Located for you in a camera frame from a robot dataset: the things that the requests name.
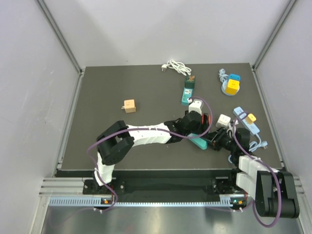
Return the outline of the teal triangular power strip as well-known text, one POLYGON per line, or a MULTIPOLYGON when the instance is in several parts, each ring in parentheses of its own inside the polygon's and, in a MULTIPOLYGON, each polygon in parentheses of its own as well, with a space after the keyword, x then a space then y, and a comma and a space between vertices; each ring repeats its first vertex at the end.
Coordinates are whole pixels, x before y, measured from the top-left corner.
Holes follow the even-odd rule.
POLYGON ((197 134, 189 134, 188 139, 195 144, 197 147, 199 147, 202 150, 206 150, 208 148, 208 143, 204 139, 198 137, 197 134))

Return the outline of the red cube plug adapter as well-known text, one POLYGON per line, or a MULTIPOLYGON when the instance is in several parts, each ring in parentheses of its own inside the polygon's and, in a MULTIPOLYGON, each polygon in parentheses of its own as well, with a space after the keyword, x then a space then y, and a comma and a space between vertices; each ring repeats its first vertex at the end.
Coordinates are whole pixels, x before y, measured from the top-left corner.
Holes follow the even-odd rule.
POLYGON ((210 114, 208 114, 208 113, 203 113, 202 114, 201 124, 210 126, 210 124, 211 124, 211 116, 210 116, 210 114))

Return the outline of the white cube plug adapter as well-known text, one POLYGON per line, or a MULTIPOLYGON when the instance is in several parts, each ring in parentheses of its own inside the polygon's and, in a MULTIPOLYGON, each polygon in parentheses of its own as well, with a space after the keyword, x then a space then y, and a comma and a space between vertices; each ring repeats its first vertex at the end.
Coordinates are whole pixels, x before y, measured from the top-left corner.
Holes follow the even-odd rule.
POLYGON ((231 118, 227 115, 221 114, 215 124, 216 128, 228 128, 231 122, 231 118))

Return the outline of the teal rectangular power strip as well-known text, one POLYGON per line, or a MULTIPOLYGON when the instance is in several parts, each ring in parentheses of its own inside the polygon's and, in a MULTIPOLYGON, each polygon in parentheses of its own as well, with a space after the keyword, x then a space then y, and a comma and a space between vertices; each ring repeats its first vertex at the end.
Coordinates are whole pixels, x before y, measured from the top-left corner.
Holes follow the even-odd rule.
POLYGON ((192 102, 191 101, 192 94, 193 94, 193 88, 185 87, 183 90, 182 98, 181 98, 181 104, 186 105, 186 106, 190 104, 192 102))

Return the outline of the dark green plug adapter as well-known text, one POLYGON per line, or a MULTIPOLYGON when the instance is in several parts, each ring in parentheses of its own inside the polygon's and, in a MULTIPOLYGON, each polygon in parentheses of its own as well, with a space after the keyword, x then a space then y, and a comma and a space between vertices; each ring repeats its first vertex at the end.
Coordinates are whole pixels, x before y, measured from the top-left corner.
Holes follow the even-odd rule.
POLYGON ((186 89, 194 89, 195 88, 195 76, 186 76, 184 80, 184 87, 186 89))

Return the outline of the round light blue socket base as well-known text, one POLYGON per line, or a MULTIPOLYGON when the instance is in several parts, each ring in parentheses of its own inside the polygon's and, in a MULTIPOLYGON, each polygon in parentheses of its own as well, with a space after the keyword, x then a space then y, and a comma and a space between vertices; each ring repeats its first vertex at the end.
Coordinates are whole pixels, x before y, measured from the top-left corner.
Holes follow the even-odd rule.
POLYGON ((235 96, 239 90, 240 90, 240 84, 239 84, 239 81, 234 81, 234 84, 236 85, 233 89, 228 89, 228 81, 224 81, 222 83, 222 86, 221 86, 221 91, 225 94, 225 95, 228 95, 228 96, 235 96))

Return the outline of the yellow cube plug adapter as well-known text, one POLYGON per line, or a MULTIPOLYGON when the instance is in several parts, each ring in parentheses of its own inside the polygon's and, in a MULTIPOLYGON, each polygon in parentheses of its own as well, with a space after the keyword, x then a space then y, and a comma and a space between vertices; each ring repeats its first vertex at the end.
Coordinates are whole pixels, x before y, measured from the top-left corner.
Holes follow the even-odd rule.
POLYGON ((234 84, 234 80, 228 80, 228 89, 233 89, 236 85, 234 84))

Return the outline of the peach cube plug adapter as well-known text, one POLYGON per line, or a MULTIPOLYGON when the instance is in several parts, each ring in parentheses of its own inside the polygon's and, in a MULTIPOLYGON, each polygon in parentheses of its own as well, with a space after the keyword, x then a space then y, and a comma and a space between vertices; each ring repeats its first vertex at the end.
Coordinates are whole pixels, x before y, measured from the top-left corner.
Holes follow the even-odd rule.
POLYGON ((136 112, 136 104, 134 99, 127 99, 124 100, 123 106, 121 107, 122 110, 125 111, 125 113, 134 113, 136 112))

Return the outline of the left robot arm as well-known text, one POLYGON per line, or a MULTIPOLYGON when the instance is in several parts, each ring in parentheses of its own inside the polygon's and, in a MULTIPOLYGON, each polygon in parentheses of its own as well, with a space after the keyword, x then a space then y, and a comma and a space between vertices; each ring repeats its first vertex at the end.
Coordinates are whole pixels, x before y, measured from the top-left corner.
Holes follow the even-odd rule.
POLYGON ((158 125, 133 126, 119 120, 97 137, 97 165, 94 188, 99 193, 109 191, 115 165, 121 162, 133 147, 147 144, 172 144, 182 139, 193 139, 208 133, 211 115, 186 111, 183 118, 158 125))

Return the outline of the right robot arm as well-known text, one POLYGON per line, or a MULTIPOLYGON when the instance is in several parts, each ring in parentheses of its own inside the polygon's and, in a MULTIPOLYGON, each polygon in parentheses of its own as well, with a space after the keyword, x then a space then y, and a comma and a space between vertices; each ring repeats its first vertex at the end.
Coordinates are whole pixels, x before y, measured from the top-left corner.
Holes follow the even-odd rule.
POLYGON ((255 204, 261 217, 298 218, 300 209, 293 175, 266 165, 250 151, 250 134, 238 128, 229 135, 225 128, 202 136, 215 151, 230 152, 230 161, 235 169, 228 179, 215 179, 214 189, 218 193, 245 192, 255 204))

